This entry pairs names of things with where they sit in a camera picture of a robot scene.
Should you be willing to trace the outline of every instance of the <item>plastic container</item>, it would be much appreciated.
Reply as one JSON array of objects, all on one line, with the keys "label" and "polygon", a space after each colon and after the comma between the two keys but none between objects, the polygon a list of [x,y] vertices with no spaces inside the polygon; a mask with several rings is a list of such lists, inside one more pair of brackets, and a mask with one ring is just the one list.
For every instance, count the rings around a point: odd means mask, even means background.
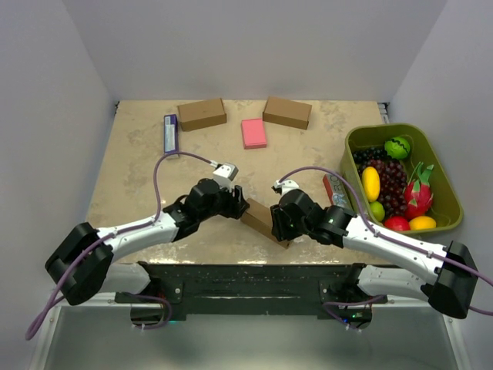
[{"label": "plastic container", "polygon": [[[369,211],[370,205],[364,196],[363,185],[357,174],[352,153],[356,150],[363,150],[372,146],[382,147],[386,140],[395,136],[404,137],[411,145],[411,155],[401,161],[404,164],[408,177],[412,174],[414,167],[419,162],[423,162],[425,166],[434,165],[433,172],[430,176],[430,187],[434,193],[434,201],[433,206],[426,214],[437,221],[437,227],[428,230],[402,231],[401,233],[407,235],[423,235],[451,230],[458,226],[463,217],[462,206],[450,185],[450,181],[436,153],[431,148],[424,132],[406,123],[358,127],[351,130],[346,136],[344,155],[340,161],[340,173],[357,191],[364,207],[367,209],[369,219],[381,225]],[[350,191],[347,193],[349,194],[353,208],[357,210],[354,195]]]}]

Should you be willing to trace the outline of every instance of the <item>gray floor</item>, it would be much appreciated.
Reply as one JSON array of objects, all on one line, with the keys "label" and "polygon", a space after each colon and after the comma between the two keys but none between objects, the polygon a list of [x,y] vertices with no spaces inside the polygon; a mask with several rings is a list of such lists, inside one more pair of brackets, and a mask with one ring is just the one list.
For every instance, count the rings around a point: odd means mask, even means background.
[{"label": "gray floor", "polygon": [[189,316],[141,332],[129,309],[63,308],[47,369],[453,370],[443,319],[430,308],[374,308],[362,334],[312,317]]}]

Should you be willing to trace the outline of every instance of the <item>small box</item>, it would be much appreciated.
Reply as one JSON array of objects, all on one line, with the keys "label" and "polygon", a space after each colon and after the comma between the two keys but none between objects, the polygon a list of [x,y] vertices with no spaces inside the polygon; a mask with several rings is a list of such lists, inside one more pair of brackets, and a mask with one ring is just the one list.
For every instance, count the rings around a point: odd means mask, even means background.
[{"label": "small box", "polygon": [[344,185],[337,177],[328,173],[324,175],[323,182],[327,195],[329,196],[330,204],[350,210],[353,209],[347,197],[346,189],[344,189]]},{"label": "small box", "polygon": [[[164,116],[164,153],[177,152],[178,147],[178,119],[176,114]],[[166,159],[179,158],[178,154],[169,155]]]},{"label": "small box", "polygon": [[244,149],[265,148],[267,146],[265,129],[261,118],[241,121],[241,133]]},{"label": "small box", "polygon": [[226,123],[221,98],[203,100],[178,106],[179,122],[183,131],[193,131]]},{"label": "small box", "polygon": [[251,198],[247,199],[246,202],[250,207],[241,217],[241,222],[278,243],[281,247],[288,248],[290,245],[288,240],[277,241],[276,237],[272,235],[272,216],[270,215],[270,209]]},{"label": "small box", "polygon": [[265,122],[306,130],[308,128],[310,113],[310,104],[269,96],[267,104],[263,109],[263,120]]}]

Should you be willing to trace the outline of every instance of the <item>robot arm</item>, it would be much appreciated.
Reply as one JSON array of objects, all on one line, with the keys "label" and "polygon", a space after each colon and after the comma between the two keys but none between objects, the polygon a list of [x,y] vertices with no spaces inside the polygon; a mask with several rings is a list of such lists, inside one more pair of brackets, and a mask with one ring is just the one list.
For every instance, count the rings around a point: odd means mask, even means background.
[{"label": "robot arm", "polygon": [[[281,194],[278,204],[270,208],[273,235],[279,241],[292,240],[302,234],[321,244],[346,247],[381,257],[401,268],[360,265],[346,284],[354,285],[369,296],[392,294],[417,298],[437,311],[454,318],[465,318],[477,278],[432,254],[448,257],[476,269],[469,250],[453,241],[449,247],[415,240],[377,225],[368,230],[361,216],[338,206],[322,209],[292,180],[277,181],[273,189]],[[380,232],[393,240],[428,251],[422,254],[378,237]]]},{"label": "robot arm", "polygon": [[65,280],[61,291],[67,302],[81,304],[103,291],[137,293],[149,282],[146,272],[139,265],[111,266],[114,262],[147,247],[183,239],[213,216],[239,219],[248,203],[242,188],[233,185],[238,169],[229,163],[213,165],[212,179],[201,179],[188,195],[156,216],[117,227],[95,229],[87,222],[75,226],[45,264],[55,283],[86,248],[100,243]]}]

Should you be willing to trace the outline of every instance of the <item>wall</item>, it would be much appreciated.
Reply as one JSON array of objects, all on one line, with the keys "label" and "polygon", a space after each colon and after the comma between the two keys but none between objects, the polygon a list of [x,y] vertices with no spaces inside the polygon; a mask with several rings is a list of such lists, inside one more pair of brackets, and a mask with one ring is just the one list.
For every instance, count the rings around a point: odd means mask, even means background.
[{"label": "wall", "polygon": [[59,0],[0,0],[0,368],[29,365],[44,263],[84,219],[112,100]]},{"label": "wall", "polygon": [[[493,2],[449,0],[390,105],[395,122],[423,128],[464,207],[455,237],[480,270],[493,275]],[[493,310],[493,292],[478,284],[473,303]],[[462,331],[474,369],[490,369],[493,318],[470,313]]]},{"label": "wall", "polygon": [[446,0],[63,0],[119,99],[388,101]]}]

